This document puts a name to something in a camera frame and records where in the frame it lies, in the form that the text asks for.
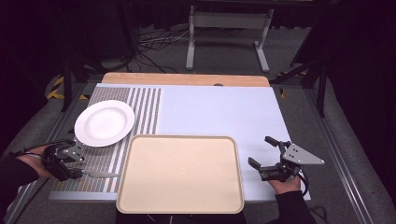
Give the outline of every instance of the table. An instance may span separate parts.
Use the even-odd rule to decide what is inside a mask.
[[[213,86],[216,83],[224,86]],[[263,166],[279,161],[279,150],[266,144],[264,136],[290,140],[266,77],[109,73],[97,84],[90,105],[109,99],[124,101],[133,108],[134,127],[114,145],[85,147],[86,160],[74,163],[74,167],[120,174],[122,156],[136,134],[225,135],[237,145],[245,202],[275,199],[273,189],[248,165],[248,157]],[[49,198],[115,202],[118,186],[118,177],[83,176],[55,183]]]

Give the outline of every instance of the beige tray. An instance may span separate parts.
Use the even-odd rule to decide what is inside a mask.
[[[117,207],[126,214],[231,214],[244,206],[230,137],[137,135]]]

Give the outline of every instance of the white metal frame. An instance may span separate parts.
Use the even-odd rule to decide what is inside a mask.
[[[274,10],[270,9],[267,14],[245,14],[245,13],[211,13],[197,12],[195,6],[190,10],[190,41],[187,52],[186,69],[192,70],[194,64],[195,27],[222,27],[222,28],[243,28],[243,29],[262,29],[260,41],[255,41],[255,49],[259,57],[260,65],[264,73],[269,72],[267,60],[265,59],[262,47],[265,37],[267,37]]]

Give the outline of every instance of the hand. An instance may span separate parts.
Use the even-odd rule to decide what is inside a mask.
[[[38,155],[43,155],[44,154],[44,149],[47,146],[43,146],[43,147],[37,147],[34,148],[32,150],[29,150],[29,152],[38,154]],[[40,177],[53,177],[52,174],[50,174],[50,172],[48,172],[43,165],[43,162],[41,162],[40,159],[29,156],[29,155],[21,155],[19,157],[17,157],[18,160],[25,162],[26,164],[30,165],[33,169],[35,169],[35,171],[37,172],[37,174]]]
[[[278,180],[269,180],[268,183],[275,189],[276,194],[282,194],[290,191],[301,190],[301,179],[296,176],[290,182],[280,182]]]

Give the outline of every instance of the black sleeve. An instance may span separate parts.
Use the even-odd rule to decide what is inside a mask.
[[[300,190],[276,195],[279,219],[277,224],[314,224],[312,217]]]
[[[18,195],[18,187],[38,179],[31,166],[13,157],[0,161],[0,223],[6,216],[8,206]]]

